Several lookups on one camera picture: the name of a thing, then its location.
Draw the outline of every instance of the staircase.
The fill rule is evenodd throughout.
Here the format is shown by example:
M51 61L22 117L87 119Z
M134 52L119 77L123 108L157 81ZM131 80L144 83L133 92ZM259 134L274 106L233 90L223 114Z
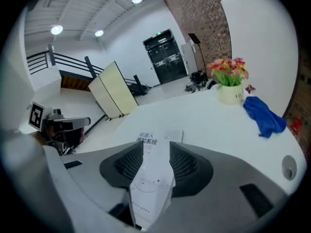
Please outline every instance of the staircase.
M92 65L87 56L85 57L85 61L81 61L59 53L54 53L51 44L49 44L47 51L28 56L27 64L30 76L33 80L35 77L46 76L44 79L39 78L34 80L34 83L44 82L46 84L46 80L49 79L49 77L45 73L51 72L53 68L57 70L56 72L58 75L58 77L54 79L60 81L58 87L82 91L89 91L88 85L104 71L104 69ZM151 89L151 87L147 85L142 85L137 75L134 75L133 80L124 79L124 81L133 96L146 95Z

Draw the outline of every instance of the pink flower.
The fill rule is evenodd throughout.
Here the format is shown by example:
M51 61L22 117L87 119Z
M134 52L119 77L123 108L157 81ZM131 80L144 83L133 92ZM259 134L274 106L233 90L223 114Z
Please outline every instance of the pink flower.
M248 80L248 71L245 70L245 78Z
M222 59L217 59L217 60L214 61L214 64L221 64L222 62L223 62Z
M236 63L237 66L244 66L245 65L243 58L235 58L233 61Z
M219 70L219 68L220 68L221 66L220 66L219 64L214 64L214 63L212 63L212 64L209 64L208 67L209 67L210 69Z
M230 67L231 70L234 70L234 69L237 68L237 67L236 67L234 64L232 64L232 63L229 63L228 65L229 65L229 67Z
M240 75L241 74L239 69L234 69L234 70L232 70L232 72L233 72L233 74L236 74L236 75Z

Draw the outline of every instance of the blue cloth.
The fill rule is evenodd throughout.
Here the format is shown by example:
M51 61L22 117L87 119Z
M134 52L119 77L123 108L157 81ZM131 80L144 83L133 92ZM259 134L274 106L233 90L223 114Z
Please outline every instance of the blue cloth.
M247 97L243 105L248 115L256 121L260 136L269 138L274 133L283 132L286 121L274 114L258 97Z

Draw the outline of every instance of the white floor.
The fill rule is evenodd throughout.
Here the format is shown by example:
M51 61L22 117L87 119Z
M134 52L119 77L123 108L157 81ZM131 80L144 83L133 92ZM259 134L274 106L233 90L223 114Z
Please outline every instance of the white floor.
M186 95L185 86L190 83L189 77L184 77L166 84L156 86L149 90L145 96L135 97L139 105L157 102L169 98ZM124 121L123 118L115 118L111 121L103 120L88 134L87 138L76 148L76 153L91 152L111 148L114 146L114 132Z

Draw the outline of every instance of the brick wall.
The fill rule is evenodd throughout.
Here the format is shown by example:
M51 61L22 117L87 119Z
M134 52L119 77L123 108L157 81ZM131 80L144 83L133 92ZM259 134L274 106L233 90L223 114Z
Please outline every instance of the brick wall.
M194 33L201 41L205 64L218 58L231 58L231 41L228 23L221 0L164 0L184 38ZM199 69L204 69L197 46L195 59Z
M299 131L299 136L296 138L306 160L309 161L311 157L311 58L304 47L299 51L299 61L297 90L285 117L288 124L291 124L294 117L302 121L303 126Z

